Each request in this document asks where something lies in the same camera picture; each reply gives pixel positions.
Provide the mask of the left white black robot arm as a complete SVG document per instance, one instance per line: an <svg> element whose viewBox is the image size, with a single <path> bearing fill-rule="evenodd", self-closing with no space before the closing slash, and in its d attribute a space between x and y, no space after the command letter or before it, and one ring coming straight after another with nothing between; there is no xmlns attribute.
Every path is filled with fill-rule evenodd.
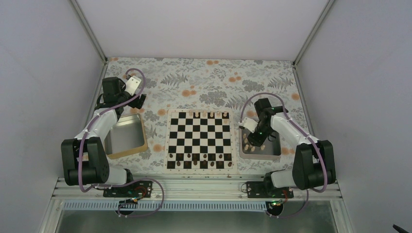
<svg viewBox="0 0 412 233"><path fill-rule="evenodd" d="M141 107L146 96L142 93L145 77L131 76L124 82L117 77L103 79L103 92L98 96L92 119L72 139L61 144L64 179L67 185L77 185L86 192L86 184L115 186L124 197L135 191L128 179L131 172L109 165L103 141L119 121L124 106Z"/></svg>

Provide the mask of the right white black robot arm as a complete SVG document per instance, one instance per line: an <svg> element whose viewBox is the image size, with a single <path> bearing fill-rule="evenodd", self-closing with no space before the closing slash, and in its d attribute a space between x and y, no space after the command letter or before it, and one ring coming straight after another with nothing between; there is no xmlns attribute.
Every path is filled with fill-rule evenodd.
<svg viewBox="0 0 412 233"><path fill-rule="evenodd" d="M291 169L268 172L264 177L263 191L270 198L281 193L282 188L295 186L300 190L323 192L336 181L333 145L328 140L312 136L288 115L284 106L273 107L267 98L254 104L258 121L244 118L241 125L250 131L247 139L253 147L262 147L273 134L278 133L295 146Z"/></svg>

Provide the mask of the metal tray with light pieces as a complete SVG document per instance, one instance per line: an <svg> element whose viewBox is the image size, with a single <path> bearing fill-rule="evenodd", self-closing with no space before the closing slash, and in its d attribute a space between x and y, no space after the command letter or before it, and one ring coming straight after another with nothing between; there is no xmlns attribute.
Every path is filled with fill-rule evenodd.
<svg viewBox="0 0 412 233"><path fill-rule="evenodd" d="M281 155L280 136L278 132L274 132L276 135L276 141L270 142L267 139L260 147L252 146L247 137L251 132L245 128L239 127L239 153L243 159L251 160L275 160Z"/></svg>

